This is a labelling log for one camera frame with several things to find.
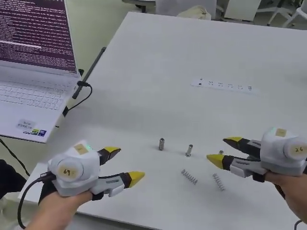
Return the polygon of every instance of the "yellow fingertip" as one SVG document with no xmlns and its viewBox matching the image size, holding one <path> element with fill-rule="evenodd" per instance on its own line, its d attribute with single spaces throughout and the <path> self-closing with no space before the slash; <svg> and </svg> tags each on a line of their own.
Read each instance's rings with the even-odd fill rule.
<svg viewBox="0 0 307 230">
<path fill-rule="evenodd" d="M 223 158 L 224 155 L 222 154 L 212 154 L 212 155 L 207 155 L 207 159 L 214 164 L 216 167 L 220 169 L 224 169 L 223 167 Z"/>
<path fill-rule="evenodd" d="M 241 139 L 243 139 L 242 137 L 229 137 L 229 138 L 225 138 L 224 140 L 233 140 L 235 142 L 240 141 Z"/>
<path fill-rule="evenodd" d="M 129 188 L 132 188 L 137 182 L 139 182 L 144 176 L 144 172 L 129 172 L 129 176 L 131 177 L 131 183 Z"/>
<path fill-rule="evenodd" d="M 109 146 L 109 147 L 104 147 L 104 149 L 105 149 L 106 151 L 108 151 L 109 153 L 111 153 L 111 152 L 113 152 L 113 151 L 120 151 L 120 150 L 121 150 L 119 147 L 111 147 L 111 146 Z"/>
</svg>

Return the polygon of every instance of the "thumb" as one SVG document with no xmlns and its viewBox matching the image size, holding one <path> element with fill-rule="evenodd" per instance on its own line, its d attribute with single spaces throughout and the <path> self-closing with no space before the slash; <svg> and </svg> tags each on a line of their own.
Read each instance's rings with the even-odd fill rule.
<svg viewBox="0 0 307 230">
<path fill-rule="evenodd" d="M 284 185 L 287 182 L 289 176 L 268 172 L 265 174 L 265 180 L 277 184 L 279 186 Z"/>
</svg>

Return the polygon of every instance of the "metal bolt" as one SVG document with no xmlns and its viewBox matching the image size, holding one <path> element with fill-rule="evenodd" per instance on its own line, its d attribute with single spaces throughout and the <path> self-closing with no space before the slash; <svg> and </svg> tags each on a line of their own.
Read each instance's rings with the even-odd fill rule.
<svg viewBox="0 0 307 230">
<path fill-rule="evenodd" d="M 186 152 L 186 157 L 191 156 L 192 148 L 193 148 L 193 145 L 189 145 L 188 151 Z"/>
<path fill-rule="evenodd" d="M 161 138 L 160 142 L 159 142 L 159 150 L 160 151 L 163 151 L 163 149 L 164 149 L 164 142 L 165 142 L 164 138 Z"/>
</svg>

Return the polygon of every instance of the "laptop screen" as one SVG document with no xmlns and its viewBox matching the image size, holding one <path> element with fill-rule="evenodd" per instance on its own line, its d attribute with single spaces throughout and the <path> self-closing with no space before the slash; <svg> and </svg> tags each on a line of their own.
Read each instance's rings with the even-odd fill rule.
<svg viewBox="0 0 307 230">
<path fill-rule="evenodd" d="M 76 73 L 64 0 L 0 0 L 0 60 Z"/>
</svg>

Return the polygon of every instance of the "laptop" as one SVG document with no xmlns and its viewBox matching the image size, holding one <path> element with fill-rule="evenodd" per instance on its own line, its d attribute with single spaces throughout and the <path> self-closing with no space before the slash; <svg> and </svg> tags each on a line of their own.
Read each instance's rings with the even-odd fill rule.
<svg viewBox="0 0 307 230">
<path fill-rule="evenodd" d="M 0 136 L 46 143 L 80 79 L 65 0 L 0 1 Z"/>
</svg>

